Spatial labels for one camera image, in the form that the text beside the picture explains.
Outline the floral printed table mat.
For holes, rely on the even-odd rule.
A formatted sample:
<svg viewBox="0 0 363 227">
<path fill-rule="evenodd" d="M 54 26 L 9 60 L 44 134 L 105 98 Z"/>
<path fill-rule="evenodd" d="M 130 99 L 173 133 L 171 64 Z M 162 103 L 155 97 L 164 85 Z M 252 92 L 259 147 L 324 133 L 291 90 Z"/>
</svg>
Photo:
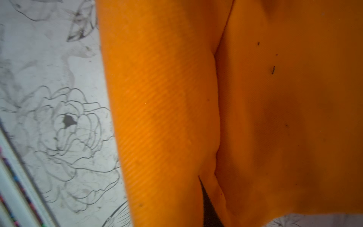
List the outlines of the floral printed table mat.
<svg viewBox="0 0 363 227">
<path fill-rule="evenodd" d="M 118 154 L 97 1 L 1 1 L 1 123 L 60 227 L 135 227 Z M 360 227 L 298 214 L 262 227 Z"/>
</svg>

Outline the orange long pants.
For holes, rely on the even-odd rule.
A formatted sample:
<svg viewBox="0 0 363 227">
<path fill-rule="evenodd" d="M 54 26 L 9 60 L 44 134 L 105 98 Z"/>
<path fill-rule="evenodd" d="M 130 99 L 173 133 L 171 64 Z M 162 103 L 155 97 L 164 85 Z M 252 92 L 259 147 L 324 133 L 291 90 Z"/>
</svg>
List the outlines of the orange long pants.
<svg viewBox="0 0 363 227">
<path fill-rule="evenodd" d="M 362 1 L 97 1 L 135 227 L 363 212 Z"/>
</svg>

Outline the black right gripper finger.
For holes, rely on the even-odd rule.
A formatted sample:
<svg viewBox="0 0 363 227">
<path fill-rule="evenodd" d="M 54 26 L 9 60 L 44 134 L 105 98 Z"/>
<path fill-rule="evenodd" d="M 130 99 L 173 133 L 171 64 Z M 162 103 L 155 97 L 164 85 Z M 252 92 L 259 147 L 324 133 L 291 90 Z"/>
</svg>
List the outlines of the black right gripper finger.
<svg viewBox="0 0 363 227">
<path fill-rule="evenodd" d="M 224 227 L 214 206 L 212 205 L 200 176 L 198 176 L 198 178 L 203 194 L 203 227 Z"/>
</svg>

